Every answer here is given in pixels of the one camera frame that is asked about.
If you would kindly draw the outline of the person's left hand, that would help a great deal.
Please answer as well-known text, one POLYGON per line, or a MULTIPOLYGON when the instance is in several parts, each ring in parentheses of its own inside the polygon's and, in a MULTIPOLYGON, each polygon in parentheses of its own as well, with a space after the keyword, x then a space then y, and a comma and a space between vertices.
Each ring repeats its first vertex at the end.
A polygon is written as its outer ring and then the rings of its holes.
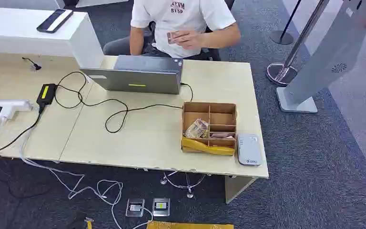
POLYGON ((175 31, 172 33, 171 42, 187 50, 206 47, 203 34, 198 31, 175 31))

